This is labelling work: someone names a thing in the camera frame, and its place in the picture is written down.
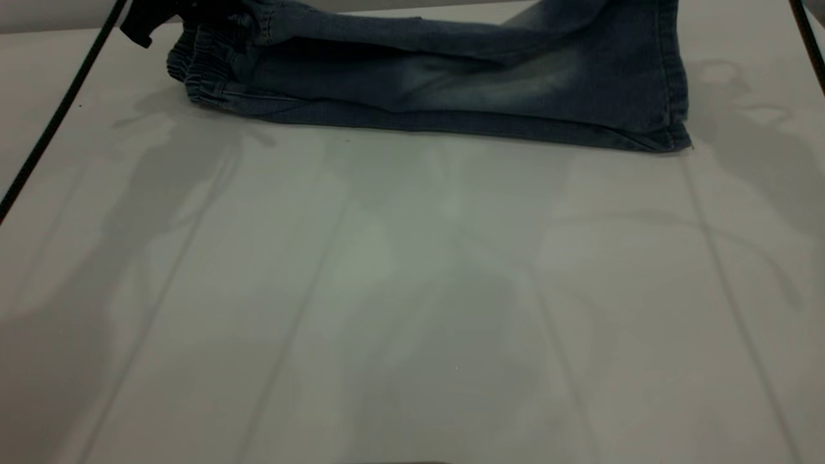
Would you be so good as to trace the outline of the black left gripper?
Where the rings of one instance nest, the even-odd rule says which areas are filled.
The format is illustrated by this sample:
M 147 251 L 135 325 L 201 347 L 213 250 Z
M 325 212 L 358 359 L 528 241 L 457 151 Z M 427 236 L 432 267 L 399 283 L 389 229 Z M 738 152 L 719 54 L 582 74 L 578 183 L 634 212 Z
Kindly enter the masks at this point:
M 130 1 L 120 30 L 133 43 L 148 49 L 154 30 L 182 12 L 184 24 L 257 28 L 251 6 L 250 1 Z

